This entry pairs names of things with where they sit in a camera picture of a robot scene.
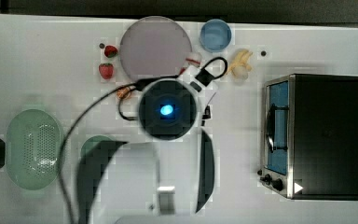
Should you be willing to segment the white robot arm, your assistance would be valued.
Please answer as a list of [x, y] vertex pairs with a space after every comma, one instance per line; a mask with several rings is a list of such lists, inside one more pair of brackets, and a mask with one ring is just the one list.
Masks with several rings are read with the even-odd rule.
[[91, 146], [76, 174], [76, 224], [193, 216], [213, 194], [213, 141], [203, 128], [217, 86], [163, 78], [147, 85], [125, 140]]

